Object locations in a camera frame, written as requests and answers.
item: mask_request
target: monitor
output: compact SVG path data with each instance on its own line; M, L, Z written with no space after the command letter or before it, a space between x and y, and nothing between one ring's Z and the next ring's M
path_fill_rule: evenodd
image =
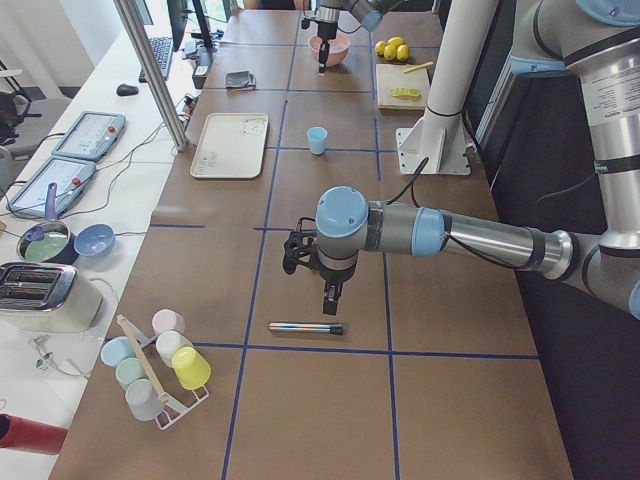
M169 10L169 23L171 24L171 37L173 39L173 51L177 52L182 44L182 38L187 27L189 17L190 4L193 5L193 11L198 19L198 27L200 33L192 34L194 38L199 38L204 43L205 48L211 49L213 42L211 40L211 32L209 31L209 23L202 8L201 0L167 0L167 8Z
M169 23L171 24L171 37L173 39L173 51L177 52L182 45L182 37L187 28L189 18L188 0L167 0L169 10Z

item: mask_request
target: cutting board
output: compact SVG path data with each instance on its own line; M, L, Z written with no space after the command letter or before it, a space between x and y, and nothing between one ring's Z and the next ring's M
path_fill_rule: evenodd
M424 110L429 96L429 77L427 69L421 68L403 73L411 65L376 65L376 97L378 108L400 110ZM419 98L393 98L389 91L396 87L418 88L422 92Z

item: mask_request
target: blue bowl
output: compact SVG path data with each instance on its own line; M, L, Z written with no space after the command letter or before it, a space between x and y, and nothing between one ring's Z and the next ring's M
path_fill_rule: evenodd
M85 257L102 257L113 249L115 243L113 229L109 225L98 223L81 231L76 236L73 247Z

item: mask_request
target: pink bowl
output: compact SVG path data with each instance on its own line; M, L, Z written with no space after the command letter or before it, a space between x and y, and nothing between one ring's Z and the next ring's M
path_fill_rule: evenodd
M318 61L318 55L320 51L320 44L322 43L322 39L320 37L313 36L309 39L309 48L311 49L311 55L315 58L316 62ZM333 40L329 40L329 58L327 59L327 67L335 67L338 65L344 57L347 56L349 52L349 37L346 35L342 35L338 33L336 38Z

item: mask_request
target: small blue cup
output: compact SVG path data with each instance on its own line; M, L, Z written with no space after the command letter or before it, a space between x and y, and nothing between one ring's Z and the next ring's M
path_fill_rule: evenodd
M323 127L311 127L307 130L307 138L309 139L309 150L314 155L322 155L327 148L328 132Z

